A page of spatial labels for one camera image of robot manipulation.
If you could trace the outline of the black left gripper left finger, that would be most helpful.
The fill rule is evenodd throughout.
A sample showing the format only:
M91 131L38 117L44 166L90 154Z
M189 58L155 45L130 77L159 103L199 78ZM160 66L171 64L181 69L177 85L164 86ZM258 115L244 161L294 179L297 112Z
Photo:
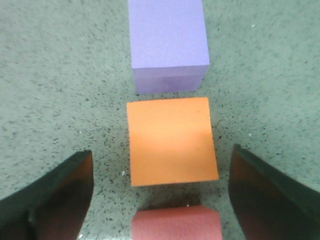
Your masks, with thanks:
M76 240L94 190L93 154L78 151L0 201L2 240Z

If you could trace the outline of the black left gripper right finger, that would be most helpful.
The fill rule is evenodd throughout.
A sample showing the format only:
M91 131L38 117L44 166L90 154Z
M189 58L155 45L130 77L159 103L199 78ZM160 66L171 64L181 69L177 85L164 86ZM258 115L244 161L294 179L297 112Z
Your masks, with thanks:
M247 240L320 238L320 193L238 144L232 150L228 193Z

